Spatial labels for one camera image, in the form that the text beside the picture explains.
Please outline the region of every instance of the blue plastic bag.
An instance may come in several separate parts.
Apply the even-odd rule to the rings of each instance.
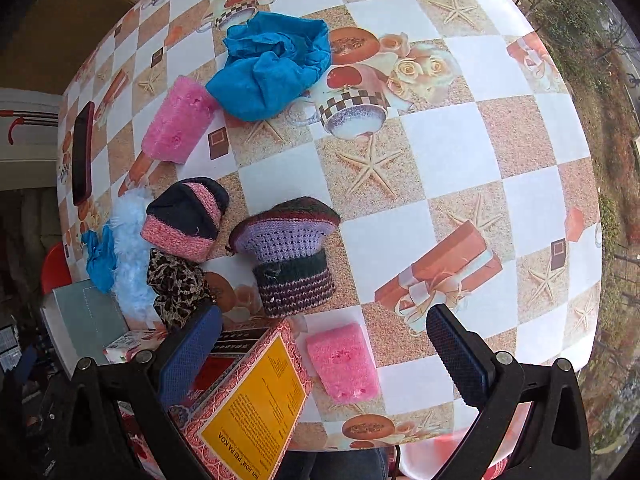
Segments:
[[[323,20],[258,12],[245,24],[228,28],[226,65],[206,88],[234,117],[273,117],[329,68],[328,35]]]

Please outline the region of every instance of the black cable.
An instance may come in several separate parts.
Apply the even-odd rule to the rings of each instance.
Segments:
[[[400,472],[400,446],[396,446],[396,466],[394,467],[394,472],[391,475],[391,480],[396,480],[396,478],[398,478],[399,472]]]

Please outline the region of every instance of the table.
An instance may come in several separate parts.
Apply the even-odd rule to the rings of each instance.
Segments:
[[[325,20],[332,67],[274,118],[217,114],[183,166],[146,158],[140,143],[167,88],[179,75],[206,83],[224,66],[226,28],[257,10]],[[92,196],[76,208],[72,127],[89,100]],[[359,323],[382,392],[336,405],[315,378],[295,449],[388,446],[470,424],[476,411],[424,332],[434,302],[521,362],[564,356],[580,368],[589,358],[602,246],[590,152],[553,60],[511,0],[142,0],[68,86],[59,149],[74,280],[86,277],[80,233],[99,230],[129,187],[157,196],[209,176],[228,190],[203,264],[234,288],[228,326],[260,316],[251,265],[225,254],[230,230],[303,195],[340,214],[325,242],[337,293],[294,319],[297,341],[315,376],[306,338]],[[350,438],[354,417],[388,436]]]

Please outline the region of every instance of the pink foam block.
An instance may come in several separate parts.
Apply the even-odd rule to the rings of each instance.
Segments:
[[[335,402],[363,402],[380,393],[376,365],[359,324],[309,336],[306,350],[324,389]]]
[[[204,86],[178,76],[142,139],[142,151],[155,160],[184,164],[218,108]]]

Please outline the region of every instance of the red patterned box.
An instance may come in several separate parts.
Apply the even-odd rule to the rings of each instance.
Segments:
[[[217,480],[270,480],[311,391],[289,323],[269,330],[184,430]]]
[[[223,332],[188,395],[169,412],[213,478],[269,480],[310,391],[289,323],[275,321]],[[162,478],[142,434],[129,437],[145,469]]]

